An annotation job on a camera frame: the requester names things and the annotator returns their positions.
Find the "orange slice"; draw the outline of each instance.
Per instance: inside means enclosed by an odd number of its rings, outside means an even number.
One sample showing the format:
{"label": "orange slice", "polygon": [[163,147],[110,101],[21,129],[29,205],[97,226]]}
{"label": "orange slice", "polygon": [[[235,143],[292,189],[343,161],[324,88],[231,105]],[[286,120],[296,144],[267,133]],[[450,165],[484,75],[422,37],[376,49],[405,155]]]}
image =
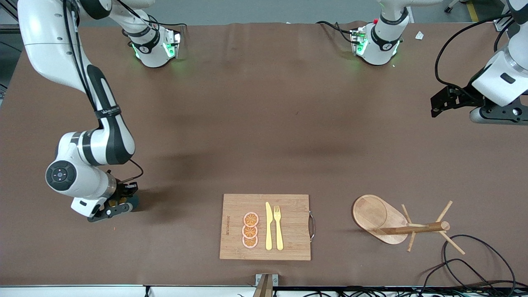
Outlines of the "orange slice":
{"label": "orange slice", "polygon": [[257,246],[257,243],[259,243],[259,238],[255,237],[252,239],[248,239],[245,237],[242,237],[242,244],[247,248],[254,248]]}
{"label": "orange slice", "polygon": [[255,238],[258,232],[259,230],[257,229],[257,227],[248,227],[248,226],[242,227],[242,236],[244,236],[247,239]]}
{"label": "orange slice", "polygon": [[248,212],[244,216],[244,225],[248,227],[255,227],[259,223],[259,216],[254,212]]}

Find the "metal clamp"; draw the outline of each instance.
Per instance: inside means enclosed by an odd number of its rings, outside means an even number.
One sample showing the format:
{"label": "metal clamp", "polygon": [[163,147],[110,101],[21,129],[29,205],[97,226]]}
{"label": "metal clamp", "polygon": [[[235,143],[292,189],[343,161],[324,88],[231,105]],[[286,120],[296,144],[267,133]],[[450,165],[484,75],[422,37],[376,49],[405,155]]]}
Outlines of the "metal clamp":
{"label": "metal clamp", "polygon": [[310,236],[310,242],[312,242],[312,240],[314,240],[314,236],[315,236],[315,218],[314,218],[314,215],[312,215],[312,211],[309,210],[308,211],[308,214],[310,214],[310,218],[312,219],[312,236]]}
{"label": "metal clamp", "polygon": [[[255,274],[255,286],[259,285],[260,279],[263,278],[266,275],[266,273],[259,273]],[[279,275],[278,274],[268,274],[271,276],[271,281],[273,286],[279,285]]]}

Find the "wooden stand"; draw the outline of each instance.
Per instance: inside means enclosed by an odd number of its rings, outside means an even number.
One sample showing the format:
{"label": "wooden stand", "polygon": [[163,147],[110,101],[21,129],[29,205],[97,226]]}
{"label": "wooden stand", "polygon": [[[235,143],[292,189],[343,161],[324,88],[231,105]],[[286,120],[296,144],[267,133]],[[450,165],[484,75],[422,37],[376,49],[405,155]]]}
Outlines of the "wooden stand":
{"label": "wooden stand", "polygon": [[263,274],[255,289],[253,297],[271,297],[273,294],[273,279],[271,274]]}
{"label": "wooden stand", "polygon": [[388,244],[402,243],[407,234],[411,234],[411,240],[407,251],[410,252],[417,233],[438,232],[447,242],[461,254],[465,252],[447,236],[446,231],[450,225],[442,221],[453,201],[449,201],[435,222],[429,224],[413,224],[405,205],[401,205],[405,216],[375,195],[364,195],[359,197],[352,205],[352,216],[356,223],[377,239]]}

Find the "yellow floor tape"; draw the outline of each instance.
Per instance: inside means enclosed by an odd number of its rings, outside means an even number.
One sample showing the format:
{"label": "yellow floor tape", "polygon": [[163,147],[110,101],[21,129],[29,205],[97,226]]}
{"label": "yellow floor tape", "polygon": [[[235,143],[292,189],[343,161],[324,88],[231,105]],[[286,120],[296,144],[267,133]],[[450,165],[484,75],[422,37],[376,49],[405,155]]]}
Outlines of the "yellow floor tape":
{"label": "yellow floor tape", "polygon": [[471,21],[478,22],[478,16],[477,16],[477,12],[475,11],[475,7],[473,6],[473,0],[469,1],[466,6],[467,6],[467,10],[469,11],[469,16],[471,17]]}

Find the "black cable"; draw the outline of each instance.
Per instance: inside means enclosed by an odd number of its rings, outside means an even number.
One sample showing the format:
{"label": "black cable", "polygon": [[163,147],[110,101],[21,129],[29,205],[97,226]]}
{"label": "black cable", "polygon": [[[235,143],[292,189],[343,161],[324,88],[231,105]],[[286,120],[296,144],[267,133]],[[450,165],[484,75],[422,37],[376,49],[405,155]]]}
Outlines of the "black cable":
{"label": "black cable", "polygon": [[319,21],[316,24],[324,24],[324,25],[327,25],[327,26],[331,27],[334,30],[341,30],[343,33],[350,33],[349,31],[345,31],[343,29],[338,29],[336,26],[334,26],[333,24],[330,24],[330,23],[328,23],[326,21]]}
{"label": "black cable", "polygon": [[153,28],[151,27],[153,30],[156,30],[158,31],[159,30],[159,25],[163,25],[163,26],[187,26],[187,24],[185,23],[177,23],[177,24],[167,24],[167,23],[160,23],[156,20],[156,18],[154,18],[153,16],[151,15],[148,15],[149,18],[152,18],[154,21],[152,20],[146,20],[144,18],[142,18],[141,16],[139,16],[139,14],[137,14],[132,8],[130,8],[128,5],[126,5],[125,3],[123,3],[121,0],[116,0],[117,2],[119,2],[119,4],[121,4],[121,6],[123,6],[126,10],[128,10],[133,16],[141,19],[142,21],[144,22],[147,22],[149,24],[158,24],[158,28]]}
{"label": "black cable", "polygon": [[380,293],[383,297],[387,297],[387,295],[385,295],[385,293],[383,293],[382,291],[380,290],[377,290],[377,289],[374,289],[372,288],[372,291],[374,292],[374,295],[377,296],[376,292]]}
{"label": "black cable", "polygon": [[[79,32],[76,29],[75,30],[75,39],[77,41],[77,52],[79,53],[79,63],[81,64],[81,72],[82,72],[82,78],[84,80],[84,85],[86,86],[87,93],[86,96],[88,96],[88,99],[90,99],[90,102],[92,103],[93,111],[97,109],[95,100],[93,99],[92,92],[90,90],[90,85],[88,84],[88,78],[86,77],[86,71],[84,70],[84,63],[82,62],[82,54],[81,54],[81,39],[79,38]],[[99,122],[99,128],[102,128],[102,123]]]}
{"label": "black cable", "polygon": [[137,166],[137,167],[141,170],[141,173],[140,173],[139,175],[133,177],[133,178],[129,178],[129,179],[126,179],[126,180],[122,180],[122,181],[120,181],[120,182],[119,182],[120,184],[121,184],[121,183],[129,182],[129,181],[132,181],[132,180],[134,180],[134,179],[138,179],[138,178],[140,178],[140,177],[143,175],[143,173],[145,173],[145,171],[143,171],[143,168],[142,168],[141,166],[139,166],[138,163],[136,163],[136,162],[135,162],[134,160],[132,160],[132,159],[130,159],[129,161],[132,162],[135,166]]}
{"label": "black cable", "polygon": [[504,28],[502,28],[502,30],[499,32],[498,36],[497,36],[497,39],[495,39],[495,43],[493,43],[493,51],[496,52],[497,51],[497,47],[498,47],[498,42],[499,40],[501,40],[501,37],[502,35],[504,34],[504,32],[506,32],[506,30],[508,30],[508,28],[513,24],[515,23],[515,20],[511,20],[509,23],[507,23]]}
{"label": "black cable", "polygon": [[15,51],[22,52],[21,50],[17,49],[16,47],[14,47],[14,46],[12,46],[12,45],[9,45],[9,44],[7,44],[7,43],[5,43],[5,42],[3,42],[3,41],[0,41],[0,43],[3,44],[3,45],[6,45],[6,46],[8,46],[8,47],[10,47],[10,48],[12,48],[12,49],[14,49]]}
{"label": "black cable", "polygon": [[[510,274],[512,275],[512,289],[510,290],[510,293],[507,295],[507,297],[511,297],[511,295],[514,293],[515,291],[515,287],[517,285],[517,282],[515,281],[515,273],[513,272],[513,269],[512,267],[510,266],[510,264],[508,263],[508,261],[506,261],[506,259],[496,250],[494,249],[491,245],[489,245],[487,242],[483,241],[482,239],[479,239],[479,238],[476,238],[474,236],[471,236],[471,235],[465,235],[465,234],[459,234],[459,235],[454,235],[454,236],[451,236],[450,238],[453,239],[453,238],[456,238],[456,237],[467,237],[467,238],[471,238],[473,240],[476,240],[478,242],[480,242],[481,244],[485,245],[487,248],[491,249],[497,256],[499,256],[499,258],[501,258],[502,262],[506,265],[506,267],[508,267],[508,270],[510,271]],[[447,264],[447,256],[446,256],[446,246],[447,246],[447,242],[444,243],[444,246],[442,247],[442,256],[443,256],[443,259],[444,259],[444,263],[446,263],[446,268],[447,270],[449,271],[449,273],[451,274],[451,276],[456,279],[456,281],[458,283],[460,283],[462,286],[466,287],[466,285],[464,285],[456,276],[455,274],[453,273],[453,271],[451,270],[451,267],[449,267],[449,265]],[[476,271],[469,265],[469,264],[466,264],[468,267],[470,267],[475,273]]]}
{"label": "black cable", "polygon": [[317,22],[316,24],[324,24],[324,25],[328,25],[328,26],[331,27],[332,29],[334,29],[334,30],[336,30],[336,31],[339,31],[339,33],[341,33],[341,36],[342,36],[346,41],[348,41],[348,42],[350,42],[350,43],[352,43],[352,44],[359,44],[359,42],[357,42],[357,41],[353,41],[353,40],[348,39],[348,38],[345,36],[345,33],[350,34],[350,30],[347,31],[347,30],[343,30],[343,29],[341,29],[341,27],[339,27],[339,24],[338,24],[337,22],[335,22],[334,25],[332,25],[332,24],[330,24],[330,23],[328,23],[328,22],[326,22],[326,21],[319,21],[319,22]]}
{"label": "black cable", "polygon": [[363,292],[361,291],[357,291],[355,293],[353,293],[352,295],[350,295],[350,297],[358,297],[359,295],[363,294]]}
{"label": "black cable", "polygon": [[73,62],[75,64],[75,68],[77,69],[77,74],[79,75],[79,79],[81,80],[86,96],[88,96],[88,99],[90,100],[90,104],[92,105],[92,108],[95,111],[97,110],[97,108],[95,106],[95,103],[92,100],[90,90],[88,89],[88,86],[86,85],[86,81],[83,79],[83,75],[81,74],[81,69],[79,68],[79,62],[77,60],[77,55],[75,54],[75,49],[73,48],[73,41],[72,41],[71,32],[70,32],[70,24],[68,23],[68,1],[66,0],[62,2],[62,13],[64,17],[64,26],[66,27],[66,33],[67,33],[66,35],[68,36],[68,42],[70,43],[70,50],[73,56]]}
{"label": "black cable", "polygon": [[319,295],[319,297],[323,297],[323,296],[326,296],[326,297],[332,297],[326,293],[323,293],[321,291],[317,291],[315,293],[311,293],[311,294],[308,294],[308,295],[304,295],[303,297],[310,297],[310,296],[314,296],[314,295]]}
{"label": "black cable", "polygon": [[[454,258],[454,259],[447,259],[447,255],[446,255],[446,247],[447,247],[447,244],[448,242],[445,242],[444,245],[442,246],[442,263],[438,266],[436,266],[431,272],[429,272],[429,274],[426,276],[426,279],[423,283],[423,286],[421,288],[420,291],[418,291],[418,295],[421,297],[423,293],[425,293],[425,291],[428,289],[426,288],[427,287],[427,283],[429,281],[429,278],[431,277],[431,275],[436,272],[437,270],[439,270],[440,268],[442,267],[446,267],[447,270],[449,271],[449,273],[451,274],[451,276],[458,282],[462,285],[462,287],[452,287],[452,288],[446,288],[446,289],[449,289],[450,291],[456,293],[456,294],[459,294],[460,292],[459,291],[462,291],[462,292],[471,292],[471,293],[475,293],[475,294],[478,294],[478,295],[481,295],[481,296],[495,296],[495,297],[512,297],[512,296],[516,296],[516,295],[519,295],[519,294],[514,294],[515,292],[515,289],[517,287],[517,285],[521,285],[521,286],[526,286],[525,284],[523,283],[519,283],[516,281],[515,279],[515,274],[510,266],[510,264],[506,261],[506,259],[496,250],[494,249],[491,245],[489,245],[488,243],[486,243],[485,241],[479,239],[479,238],[476,238],[474,236],[471,236],[471,235],[465,235],[465,234],[459,234],[459,235],[454,235],[454,236],[451,236],[450,238],[453,239],[453,238],[456,238],[456,237],[467,237],[467,238],[471,238],[473,240],[476,240],[478,241],[479,243],[485,245],[487,248],[489,248],[490,250],[492,250],[497,256],[499,256],[499,258],[501,258],[501,260],[503,261],[503,263],[506,265],[506,267],[508,268],[508,270],[510,271],[510,274],[512,276],[512,280],[496,280],[496,281],[487,281],[481,274],[479,274],[470,264],[468,264],[466,261],[460,259],[460,258]],[[454,272],[452,271],[451,267],[449,266],[449,263],[451,262],[461,262],[463,263],[466,267],[468,267],[476,276],[478,276],[478,278],[482,281],[481,283],[477,283],[477,284],[473,284],[473,285],[466,285],[464,284],[455,274]],[[511,283],[512,284],[512,287],[510,289],[510,292],[506,295],[502,292],[500,292],[499,290],[497,290],[496,288],[494,288],[492,285],[493,284],[498,284],[498,283]]]}
{"label": "black cable", "polygon": [[[12,8],[14,8],[16,11],[18,11],[18,9],[17,9],[15,6],[13,6],[13,4],[9,3],[9,5],[10,5]],[[5,11],[6,11],[6,12],[7,12],[12,18],[14,18],[14,19],[18,22],[18,16],[16,16],[16,15],[13,14],[13,13],[11,13],[11,11],[10,11],[7,7],[5,7],[5,5],[2,4],[1,2],[0,2],[0,6],[3,7],[4,10],[5,10]]]}
{"label": "black cable", "polygon": [[145,286],[145,297],[149,297],[148,294],[150,293],[150,286]]}
{"label": "black cable", "polygon": [[475,26],[478,26],[478,25],[481,25],[481,24],[484,24],[484,23],[487,23],[487,22],[491,22],[493,20],[496,20],[498,18],[504,18],[504,17],[509,17],[509,16],[512,16],[510,13],[506,13],[506,14],[503,14],[503,15],[500,15],[500,16],[494,16],[494,17],[490,17],[490,18],[487,18],[485,20],[482,20],[482,21],[479,21],[479,22],[476,22],[476,23],[473,23],[467,27],[464,27],[463,29],[461,29],[460,31],[458,31],[457,33],[455,33],[453,36],[451,36],[447,41],[446,43],[444,44],[444,46],[442,47],[442,49],[440,50],[440,52],[438,53],[438,56],[436,57],[436,61],[435,61],[435,77],[436,77],[436,80],[438,80],[439,83],[443,84],[443,85],[446,85],[446,86],[451,86],[453,88],[456,88],[458,89],[459,91],[463,92],[464,95],[468,96],[469,98],[472,98],[474,100],[476,100],[473,96],[471,96],[468,92],[466,92],[466,90],[462,89],[460,86],[454,84],[454,83],[451,83],[451,82],[446,82],[442,79],[440,79],[440,76],[438,75],[438,62],[440,61],[440,57],[442,56],[442,54],[444,53],[447,45],[453,40],[455,39],[458,35],[462,34],[463,32],[465,32],[466,30],[469,30]]}
{"label": "black cable", "polygon": [[341,30],[341,28],[339,27],[339,24],[337,22],[335,22],[335,26],[337,27],[337,29],[339,30],[339,33],[341,33],[341,36],[348,42],[352,43],[352,44],[359,44],[359,42],[357,41],[353,41],[352,40],[352,37],[350,37],[350,39],[348,39],[346,36],[345,36],[345,33],[343,33],[343,30]]}

